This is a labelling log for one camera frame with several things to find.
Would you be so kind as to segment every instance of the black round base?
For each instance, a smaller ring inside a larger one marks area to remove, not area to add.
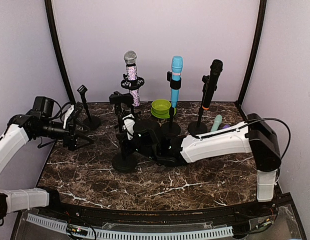
[[[90,130],[95,130],[97,129],[100,124],[101,124],[101,120],[99,117],[97,116],[91,116],[91,120],[92,121],[89,121],[88,118],[86,118],[84,121],[83,121],[83,124],[88,126],[90,128]]]
[[[121,173],[131,173],[137,166],[137,160],[134,156],[129,155],[123,160],[121,153],[116,154],[111,163],[113,168]]]
[[[199,127],[197,127],[197,122],[193,121],[188,125],[187,128],[188,132],[192,135],[198,135],[198,134],[205,134],[208,132],[207,127],[202,122],[200,123]]]
[[[180,126],[173,122],[172,128],[169,128],[169,122],[165,122],[161,127],[160,127],[162,133],[164,134],[165,137],[167,138],[173,138],[176,137],[180,134]]]

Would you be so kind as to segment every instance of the black clamp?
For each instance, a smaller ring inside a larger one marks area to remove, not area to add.
[[[170,88],[174,90],[179,90],[181,88],[181,78],[179,81],[172,80],[172,73],[171,71],[167,72],[167,81],[170,82]]]
[[[115,114],[118,119],[118,125],[115,128],[119,128],[119,132],[123,133],[123,117],[132,114],[134,115],[134,98],[130,93],[121,94],[118,91],[115,91],[113,94],[109,96],[109,103],[111,105],[115,105]],[[130,113],[126,110],[122,109],[121,104],[125,104],[127,107],[130,108]]]
[[[123,74],[124,79],[121,81],[120,85],[124,89],[128,90],[137,90],[139,89],[142,85],[145,84],[145,80],[138,76],[136,80],[128,80],[127,74]]]
[[[209,78],[210,76],[207,75],[207,76],[203,76],[203,78],[201,79],[201,81],[204,83],[204,86],[203,86],[203,93],[206,92],[206,88],[208,87],[209,85]]]

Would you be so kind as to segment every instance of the green bowl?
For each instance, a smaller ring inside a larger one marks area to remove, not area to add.
[[[153,112],[157,115],[164,115],[169,112],[171,107],[170,101],[166,99],[157,99],[151,103]]]

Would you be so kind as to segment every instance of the teal handle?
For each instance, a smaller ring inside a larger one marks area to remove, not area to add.
[[[223,117],[221,115],[217,115],[214,119],[214,124],[211,127],[211,132],[217,131],[219,128],[219,125],[221,124]]]

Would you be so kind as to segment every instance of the white cable tray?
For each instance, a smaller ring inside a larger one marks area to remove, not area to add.
[[[28,214],[27,221],[55,232],[67,234],[67,223],[65,221],[60,221],[57,219],[53,220],[31,213]],[[82,226],[80,228],[88,231],[88,235],[85,237],[85,239],[94,239],[94,232],[91,230],[91,228]],[[97,227],[94,227],[94,229],[96,231],[98,240],[211,240],[233,236],[233,228],[231,226],[201,231],[168,233],[110,231],[99,229]]]

